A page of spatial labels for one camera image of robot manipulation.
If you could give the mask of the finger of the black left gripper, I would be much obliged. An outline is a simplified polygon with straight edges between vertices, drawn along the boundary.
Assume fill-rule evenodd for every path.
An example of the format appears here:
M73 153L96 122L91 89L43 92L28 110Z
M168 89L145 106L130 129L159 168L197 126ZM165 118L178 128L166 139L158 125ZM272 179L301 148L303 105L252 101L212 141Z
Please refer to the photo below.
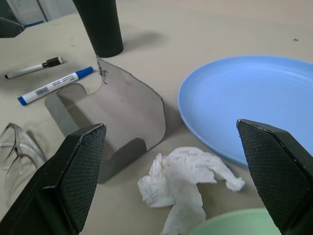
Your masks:
M0 38L14 38L25 31L22 24L0 17Z

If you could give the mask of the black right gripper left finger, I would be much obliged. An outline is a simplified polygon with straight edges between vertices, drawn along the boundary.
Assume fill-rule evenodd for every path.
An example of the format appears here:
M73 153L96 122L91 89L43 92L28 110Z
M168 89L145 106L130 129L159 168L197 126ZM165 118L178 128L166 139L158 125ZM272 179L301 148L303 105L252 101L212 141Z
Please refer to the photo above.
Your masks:
M107 128L68 135L0 221L0 235L79 235L97 187Z

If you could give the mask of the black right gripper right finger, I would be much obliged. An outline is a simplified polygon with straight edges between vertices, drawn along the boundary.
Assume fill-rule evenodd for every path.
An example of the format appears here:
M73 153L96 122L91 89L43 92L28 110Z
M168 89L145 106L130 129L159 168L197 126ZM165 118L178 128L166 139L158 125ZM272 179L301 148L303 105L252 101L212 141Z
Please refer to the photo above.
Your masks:
M237 121L250 175L281 235L313 235L313 156L287 131Z

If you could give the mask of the black whiteboard marker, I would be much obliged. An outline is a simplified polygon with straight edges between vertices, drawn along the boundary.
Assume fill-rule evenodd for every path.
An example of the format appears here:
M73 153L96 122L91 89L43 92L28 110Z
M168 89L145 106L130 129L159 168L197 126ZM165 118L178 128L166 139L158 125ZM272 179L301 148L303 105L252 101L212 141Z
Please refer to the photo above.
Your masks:
M15 77L22 76L22 75L25 75L25 74L28 74L28 73L32 73L32 72L35 72L35 71L40 71L40 70L43 70L43 69L46 69L46 68L51 68L51 67L54 67L54 66L58 66L58 65L61 65L63 63L64 63L64 60L63 60L62 57L54 57L54 58L46 60L42 64L33 65L33 66L30 66L30 67L27 67L27 68L24 68L24 69L21 69L21 70L17 70L17 71L14 71L14 72L9 72L4 77L6 79L15 78Z

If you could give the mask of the pale green bowl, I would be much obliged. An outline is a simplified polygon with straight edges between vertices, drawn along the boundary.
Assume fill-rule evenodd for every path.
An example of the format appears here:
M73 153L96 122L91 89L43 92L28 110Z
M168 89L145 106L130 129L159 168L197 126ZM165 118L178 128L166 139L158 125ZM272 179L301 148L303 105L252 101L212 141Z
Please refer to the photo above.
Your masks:
M210 218L188 235L281 235L263 208L224 213Z

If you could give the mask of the blue whiteboard marker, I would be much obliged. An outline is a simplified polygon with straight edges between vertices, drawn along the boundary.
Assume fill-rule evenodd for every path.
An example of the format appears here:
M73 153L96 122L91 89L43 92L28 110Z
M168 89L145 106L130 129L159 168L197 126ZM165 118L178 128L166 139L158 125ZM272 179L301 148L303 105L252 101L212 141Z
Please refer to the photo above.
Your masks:
M46 84L40 88L37 88L31 92L28 92L22 96L19 96L17 100L22 106L26 106L39 98L42 98L54 91L57 91L60 88L63 88L73 82L76 82L94 72L93 67L87 67L82 70L78 70L73 72L65 77L59 78L49 84Z

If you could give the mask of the grey rectangular sponge block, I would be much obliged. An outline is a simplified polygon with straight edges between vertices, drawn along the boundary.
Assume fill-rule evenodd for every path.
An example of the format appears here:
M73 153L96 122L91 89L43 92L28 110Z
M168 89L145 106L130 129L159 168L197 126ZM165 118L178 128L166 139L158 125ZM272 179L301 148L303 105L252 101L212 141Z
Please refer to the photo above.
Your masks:
M166 133L162 97L128 71L97 58L101 86L88 94L72 83L45 99L64 136L80 128L107 127L98 182L103 184L158 145Z

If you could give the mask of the white tissue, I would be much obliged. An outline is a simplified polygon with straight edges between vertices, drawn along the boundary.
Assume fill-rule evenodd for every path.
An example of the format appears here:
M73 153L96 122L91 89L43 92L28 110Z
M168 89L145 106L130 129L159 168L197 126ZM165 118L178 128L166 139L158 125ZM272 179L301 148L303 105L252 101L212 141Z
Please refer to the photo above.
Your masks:
M179 147L167 156L158 154L137 185L149 207L171 207L160 235L186 235L206 220L197 185L219 180L234 192L245 185L216 155L196 147Z

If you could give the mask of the clear safety glasses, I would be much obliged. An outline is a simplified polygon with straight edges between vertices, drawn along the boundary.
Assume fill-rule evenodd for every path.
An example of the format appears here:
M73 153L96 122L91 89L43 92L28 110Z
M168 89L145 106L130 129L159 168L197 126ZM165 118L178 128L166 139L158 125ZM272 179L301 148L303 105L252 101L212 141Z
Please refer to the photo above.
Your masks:
M43 151L20 126L8 123L0 135L0 170L6 172L3 193L7 207L46 161Z

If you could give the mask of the light blue plate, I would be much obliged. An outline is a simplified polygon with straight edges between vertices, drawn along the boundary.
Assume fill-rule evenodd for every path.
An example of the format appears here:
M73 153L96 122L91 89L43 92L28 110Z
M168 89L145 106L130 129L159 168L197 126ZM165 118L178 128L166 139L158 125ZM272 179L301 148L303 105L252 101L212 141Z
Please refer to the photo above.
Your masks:
M246 165L238 119L288 131L313 155L313 62L264 55L217 60L186 77L177 104L188 129L234 163Z

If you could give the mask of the black tapered cup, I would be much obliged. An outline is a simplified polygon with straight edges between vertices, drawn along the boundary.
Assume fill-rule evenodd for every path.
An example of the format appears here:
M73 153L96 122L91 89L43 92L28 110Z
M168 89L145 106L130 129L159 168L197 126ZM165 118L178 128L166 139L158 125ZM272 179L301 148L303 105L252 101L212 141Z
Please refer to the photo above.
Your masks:
M109 58L123 51L116 0L73 0L94 52Z

